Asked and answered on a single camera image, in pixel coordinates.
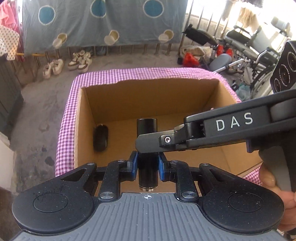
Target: human hand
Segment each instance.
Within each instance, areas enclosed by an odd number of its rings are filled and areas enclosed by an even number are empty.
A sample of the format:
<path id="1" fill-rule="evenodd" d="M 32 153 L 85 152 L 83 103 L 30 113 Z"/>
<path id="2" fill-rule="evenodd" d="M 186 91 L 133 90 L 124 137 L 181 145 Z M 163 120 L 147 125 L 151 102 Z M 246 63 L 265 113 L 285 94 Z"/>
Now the human hand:
<path id="1" fill-rule="evenodd" d="M 296 193 L 279 189 L 275 177 L 264 163 L 259 170 L 259 179 L 263 187 L 275 192 L 284 202 L 285 212 L 278 229 L 285 232 L 296 228 Z"/>

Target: black computer mouse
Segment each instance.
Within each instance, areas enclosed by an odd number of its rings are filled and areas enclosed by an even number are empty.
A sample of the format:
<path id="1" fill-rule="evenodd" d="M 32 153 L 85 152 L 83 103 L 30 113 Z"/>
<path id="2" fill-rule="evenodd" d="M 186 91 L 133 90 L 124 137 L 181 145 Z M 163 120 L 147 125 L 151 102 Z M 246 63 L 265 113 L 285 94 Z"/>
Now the black computer mouse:
<path id="1" fill-rule="evenodd" d="M 107 148 L 108 143 L 108 127 L 105 125 L 99 125 L 94 129 L 94 151 L 104 151 Z"/>

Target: polka dot cloth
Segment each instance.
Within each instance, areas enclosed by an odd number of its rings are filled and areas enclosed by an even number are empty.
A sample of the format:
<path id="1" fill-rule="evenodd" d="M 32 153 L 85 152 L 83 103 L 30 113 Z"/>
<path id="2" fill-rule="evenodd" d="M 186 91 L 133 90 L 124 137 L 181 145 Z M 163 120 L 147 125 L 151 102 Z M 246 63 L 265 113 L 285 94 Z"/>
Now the polka dot cloth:
<path id="1" fill-rule="evenodd" d="M 16 31 L 0 25 L 0 56 L 7 53 L 7 60 L 15 60 L 19 39 Z"/>

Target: metal rivet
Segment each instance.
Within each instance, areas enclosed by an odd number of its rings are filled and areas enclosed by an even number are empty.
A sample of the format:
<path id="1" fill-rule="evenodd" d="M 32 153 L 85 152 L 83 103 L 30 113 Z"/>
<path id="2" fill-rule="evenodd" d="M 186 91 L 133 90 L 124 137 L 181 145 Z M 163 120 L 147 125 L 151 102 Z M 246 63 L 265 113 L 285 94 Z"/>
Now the metal rivet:
<path id="1" fill-rule="evenodd" d="M 113 192 L 102 192 L 102 193 L 100 194 L 100 197 L 101 197 L 102 199 L 111 199 L 111 198 L 114 197 L 114 193 L 113 193 Z"/>
<path id="2" fill-rule="evenodd" d="M 165 138 L 165 142 L 166 142 L 166 143 L 170 143 L 170 137 L 166 137 L 166 138 Z"/>
<path id="3" fill-rule="evenodd" d="M 191 199 L 191 198 L 195 198 L 197 196 L 197 194 L 195 192 L 192 192 L 192 191 L 186 191 L 186 192 L 182 193 L 182 196 L 184 198 Z"/>

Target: red bag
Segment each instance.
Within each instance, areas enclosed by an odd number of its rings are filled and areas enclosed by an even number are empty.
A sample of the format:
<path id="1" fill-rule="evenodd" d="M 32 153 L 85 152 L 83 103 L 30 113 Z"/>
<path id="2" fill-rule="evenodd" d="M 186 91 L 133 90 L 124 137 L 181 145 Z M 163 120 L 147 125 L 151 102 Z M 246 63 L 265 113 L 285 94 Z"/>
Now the red bag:
<path id="1" fill-rule="evenodd" d="M 221 55 L 223 53 L 224 53 L 224 46 L 223 45 L 218 45 L 217 52 L 216 52 L 217 56 L 219 56 L 219 55 Z"/>
<path id="2" fill-rule="evenodd" d="M 183 59 L 183 66 L 184 67 L 198 67 L 200 65 L 200 63 L 198 62 L 198 60 L 190 53 L 186 53 L 185 57 Z"/>
<path id="3" fill-rule="evenodd" d="M 226 51 L 226 54 L 230 55 L 230 57 L 233 57 L 233 51 L 231 48 L 229 48 L 227 51 Z"/>

